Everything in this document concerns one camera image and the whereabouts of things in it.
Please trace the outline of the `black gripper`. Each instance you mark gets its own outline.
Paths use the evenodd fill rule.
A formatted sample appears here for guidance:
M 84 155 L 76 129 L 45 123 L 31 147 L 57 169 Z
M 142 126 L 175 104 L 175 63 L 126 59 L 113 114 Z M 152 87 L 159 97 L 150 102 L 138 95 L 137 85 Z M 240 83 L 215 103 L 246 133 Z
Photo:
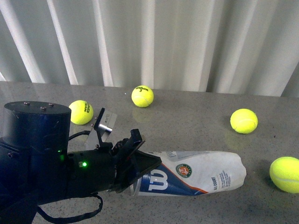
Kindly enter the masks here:
M 138 150 L 144 143 L 139 130 L 133 129 L 130 134 L 111 149 L 94 150 L 95 186 L 114 187 L 116 193 L 121 193 L 161 165 L 160 157 Z

